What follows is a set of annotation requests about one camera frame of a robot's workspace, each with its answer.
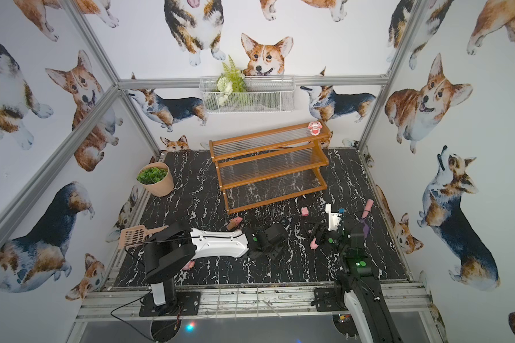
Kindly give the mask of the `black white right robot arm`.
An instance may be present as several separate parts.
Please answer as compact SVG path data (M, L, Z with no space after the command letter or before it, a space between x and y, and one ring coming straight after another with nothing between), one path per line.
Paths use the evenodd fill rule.
M379 269L366 254L369 232L365 221L333 231L324 224L314 225L309 232L311 246L337 254L340 271L333 287L314 290L310 305L317 312L348 310L346 321L355 327L350 333L362 342L402 342L383 296Z

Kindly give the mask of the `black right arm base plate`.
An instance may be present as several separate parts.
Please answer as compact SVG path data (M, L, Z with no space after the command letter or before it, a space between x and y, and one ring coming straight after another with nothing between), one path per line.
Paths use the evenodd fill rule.
M346 303L350 303L350 299L347 294L352 294L356 299L353 290L347 292L336 287L315 288L313 294L314 298L310 305L315 307L317 312L349 312L350 308Z

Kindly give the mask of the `pink hooded bunny doll figure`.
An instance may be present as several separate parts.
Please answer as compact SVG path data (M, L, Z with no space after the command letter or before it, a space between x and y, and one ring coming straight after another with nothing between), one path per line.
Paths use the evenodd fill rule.
M195 265L195 261L189 261L183 268L182 271L191 270Z

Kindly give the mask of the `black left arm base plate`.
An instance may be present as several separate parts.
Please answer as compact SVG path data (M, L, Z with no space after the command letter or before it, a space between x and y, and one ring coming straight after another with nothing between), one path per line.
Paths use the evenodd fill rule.
M200 308L200 292L179 292L172 302L156 305L151 294L145 295L140 307L140 317L195 316Z

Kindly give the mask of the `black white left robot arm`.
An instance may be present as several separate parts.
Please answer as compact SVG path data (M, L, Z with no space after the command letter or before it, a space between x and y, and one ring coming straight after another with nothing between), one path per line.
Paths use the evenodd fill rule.
M173 278L195 260L208 257L273 260L287 241L288 232L281 224L232 232L206 232L182 222L171 224L142 243L145 281L151 287L153 304L157 307L176 305Z

